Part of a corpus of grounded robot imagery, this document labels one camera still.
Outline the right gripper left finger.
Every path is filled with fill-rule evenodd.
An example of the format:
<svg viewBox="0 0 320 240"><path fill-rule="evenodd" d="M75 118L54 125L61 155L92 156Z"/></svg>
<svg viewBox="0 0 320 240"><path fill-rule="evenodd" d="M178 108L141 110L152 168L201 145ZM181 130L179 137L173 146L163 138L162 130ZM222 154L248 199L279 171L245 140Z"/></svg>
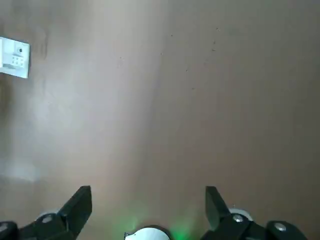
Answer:
<svg viewBox="0 0 320 240"><path fill-rule="evenodd" d="M81 186L57 212L38 217L24 227L14 221L0 223L2 240L75 240L92 213L92 191Z"/></svg>

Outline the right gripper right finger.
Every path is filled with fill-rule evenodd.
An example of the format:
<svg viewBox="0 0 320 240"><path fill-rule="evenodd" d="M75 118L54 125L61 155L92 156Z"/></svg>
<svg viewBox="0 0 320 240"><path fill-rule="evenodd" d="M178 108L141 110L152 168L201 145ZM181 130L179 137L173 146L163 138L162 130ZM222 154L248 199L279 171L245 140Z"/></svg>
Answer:
<svg viewBox="0 0 320 240"><path fill-rule="evenodd" d="M243 213L232 213L214 186L205 188L205 213L210 225L202 240L305 240L295 225L281 220L261 226Z"/></svg>

